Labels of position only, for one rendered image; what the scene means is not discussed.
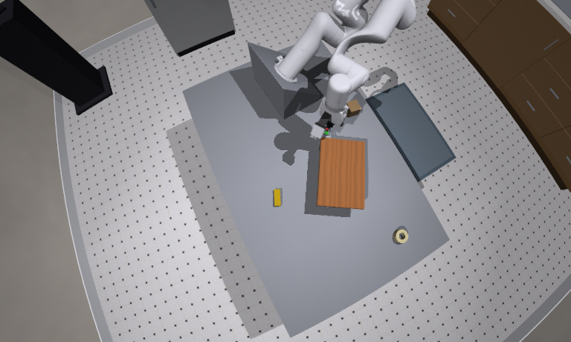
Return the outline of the brown cardboard box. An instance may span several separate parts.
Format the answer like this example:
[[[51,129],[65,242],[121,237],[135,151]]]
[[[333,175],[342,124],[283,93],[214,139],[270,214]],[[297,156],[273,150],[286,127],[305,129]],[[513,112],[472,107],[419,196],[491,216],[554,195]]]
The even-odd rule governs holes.
[[[348,112],[347,112],[348,117],[355,116],[355,115],[359,114],[359,112],[361,111],[361,107],[360,107],[357,100],[352,100],[352,101],[347,102],[347,106],[349,107]]]

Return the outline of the yellow rectangular block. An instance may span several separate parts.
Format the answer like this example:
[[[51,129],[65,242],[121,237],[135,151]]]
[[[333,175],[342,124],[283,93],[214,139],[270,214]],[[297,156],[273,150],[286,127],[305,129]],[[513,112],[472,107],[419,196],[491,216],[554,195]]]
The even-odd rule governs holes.
[[[280,189],[274,190],[274,206],[281,206]]]

